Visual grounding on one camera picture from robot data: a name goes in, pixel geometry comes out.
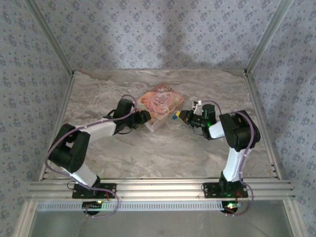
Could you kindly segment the pink snack bag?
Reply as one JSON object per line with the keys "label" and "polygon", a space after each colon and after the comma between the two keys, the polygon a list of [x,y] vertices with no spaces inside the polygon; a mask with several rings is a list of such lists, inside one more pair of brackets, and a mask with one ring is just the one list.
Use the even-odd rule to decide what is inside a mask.
{"label": "pink snack bag", "polygon": [[137,100],[137,109],[150,113],[151,119],[145,126],[149,131],[155,132],[165,125],[172,113],[182,107],[184,100],[184,96],[176,92],[170,84],[162,82]]}

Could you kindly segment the right controller board with LED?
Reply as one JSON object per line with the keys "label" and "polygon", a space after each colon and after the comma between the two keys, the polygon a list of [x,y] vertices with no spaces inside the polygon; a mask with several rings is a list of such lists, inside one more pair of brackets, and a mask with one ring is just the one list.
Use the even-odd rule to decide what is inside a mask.
{"label": "right controller board with LED", "polygon": [[222,206],[223,210],[221,210],[221,212],[234,215],[238,208],[241,207],[241,203],[238,203],[237,201],[222,201]]}

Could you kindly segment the controller board with led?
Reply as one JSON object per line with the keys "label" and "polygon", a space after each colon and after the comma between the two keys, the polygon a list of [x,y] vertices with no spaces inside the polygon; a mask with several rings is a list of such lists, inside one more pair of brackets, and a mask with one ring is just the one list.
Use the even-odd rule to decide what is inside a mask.
{"label": "controller board with led", "polygon": [[238,203],[237,201],[222,201],[222,206],[223,210],[221,210],[221,212],[234,215],[238,208],[241,207],[241,203]]}
{"label": "controller board with led", "polygon": [[93,211],[93,210],[99,210],[102,208],[103,202],[101,200],[97,201],[84,201],[81,205],[83,210],[86,211]]}

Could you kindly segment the left controller board with LED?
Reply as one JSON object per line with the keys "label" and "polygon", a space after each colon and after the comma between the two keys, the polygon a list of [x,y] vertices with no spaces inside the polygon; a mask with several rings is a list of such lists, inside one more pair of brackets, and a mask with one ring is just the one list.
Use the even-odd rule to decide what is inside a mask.
{"label": "left controller board with LED", "polygon": [[86,211],[93,211],[93,210],[99,210],[102,208],[103,202],[101,200],[97,201],[84,201],[81,205],[83,210]]}

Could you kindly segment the aluminium side frame rail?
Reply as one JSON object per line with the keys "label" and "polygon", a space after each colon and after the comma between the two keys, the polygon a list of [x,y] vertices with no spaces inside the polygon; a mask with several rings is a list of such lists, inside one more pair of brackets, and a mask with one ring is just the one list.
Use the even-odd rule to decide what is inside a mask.
{"label": "aluminium side frame rail", "polygon": [[261,138],[265,144],[271,166],[273,167],[272,173],[274,174],[274,177],[276,177],[279,180],[282,180],[283,172],[278,165],[279,155],[278,155],[278,152],[275,151],[272,140],[269,135],[269,130],[267,128],[267,118],[266,118],[264,109],[262,109],[262,102],[261,102],[260,96],[258,95],[256,85],[252,81],[251,77],[249,76],[247,69],[244,69],[244,78],[245,78],[245,84],[249,91],[249,95],[251,97],[255,114],[257,116],[259,128],[261,131]]}
{"label": "aluminium side frame rail", "polygon": [[71,96],[72,88],[73,88],[73,85],[74,85],[74,74],[75,74],[75,71],[72,71],[71,74],[70,74],[70,81],[69,81],[69,83],[67,85],[66,92],[65,92],[65,94],[63,96],[62,103],[61,103],[61,106],[60,106],[60,109],[59,109],[59,113],[58,113],[58,116],[57,116],[57,119],[56,119],[56,123],[54,125],[53,131],[52,131],[52,135],[51,135],[50,140],[48,142],[47,152],[50,150],[51,145],[54,142],[54,139],[57,136],[60,127],[62,126],[62,122],[63,122],[64,116],[65,116],[65,113],[66,113],[66,109],[67,109],[67,106],[68,106],[68,101],[69,101],[69,98]]}

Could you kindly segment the aluminium front mounting rail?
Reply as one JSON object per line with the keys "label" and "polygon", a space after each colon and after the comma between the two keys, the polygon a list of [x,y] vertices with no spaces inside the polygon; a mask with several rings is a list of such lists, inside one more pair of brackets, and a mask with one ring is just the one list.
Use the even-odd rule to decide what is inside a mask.
{"label": "aluminium front mounting rail", "polygon": [[[103,179],[102,183],[116,183],[116,194],[123,201],[184,201],[202,200],[202,184],[215,182],[206,178],[125,178]],[[288,180],[250,178],[245,182],[253,189],[255,200],[294,199],[293,186]],[[70,200],[69,180],[45,179],[29,185],[27,197],[34,200]]]}

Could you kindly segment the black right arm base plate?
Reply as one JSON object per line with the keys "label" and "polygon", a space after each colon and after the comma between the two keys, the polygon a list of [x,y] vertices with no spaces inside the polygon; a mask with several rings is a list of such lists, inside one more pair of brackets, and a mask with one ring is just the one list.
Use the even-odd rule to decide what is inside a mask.
{"label": "black right arm base plate", "polygon": [[241,182],[203,183],[201,186],[205,198],[247,198],[247,187]]}

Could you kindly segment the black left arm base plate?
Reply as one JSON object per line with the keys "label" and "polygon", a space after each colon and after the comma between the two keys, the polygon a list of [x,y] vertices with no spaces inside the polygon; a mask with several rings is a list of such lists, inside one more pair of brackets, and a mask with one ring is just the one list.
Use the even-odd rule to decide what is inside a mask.
{"label": "black left arm base plate", "polygon": [[99,183],[97,189],[92,190],[81,186],[80,184],[75,184],[72,192],[73,199],[115,199],[113,193],[116,192],[116,183]]}

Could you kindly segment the aluminium corner frame post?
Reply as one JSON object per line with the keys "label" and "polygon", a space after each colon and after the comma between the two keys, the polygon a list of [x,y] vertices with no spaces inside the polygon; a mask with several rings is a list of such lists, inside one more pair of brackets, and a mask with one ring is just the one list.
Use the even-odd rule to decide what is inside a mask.
{"label": "aluminium corner frame post", "polygon": [[38,23],[41,28],[42,33],[44,34],[46,40],[52,47],[54,53],[56,54],[57,58],[59,59],[63,69],[69,74],[73,76],[73,70],[70,66],[66,55],[64,54],[63,50],[61,49],[57,38],[55,37],[53,31],[49,27],[47,20],[45,19],[43,13],[41,12],[39,6],[37,5],[35,0],[24,0],[25,4],[27,5],[28,9],[32,13],[34,19]]}
{"label": "aluminium corner frame post", "polygon": [[257,64],[263,56],[265,50],[269,46],[274,34],[282,23],[287,11],[293,4],[294,0],[280,0],[277,8],[275,9],[262,37],[259,40],[252,56],[250,57],[247,66],[244,69],[245,75],[248,77],[253,74]]}

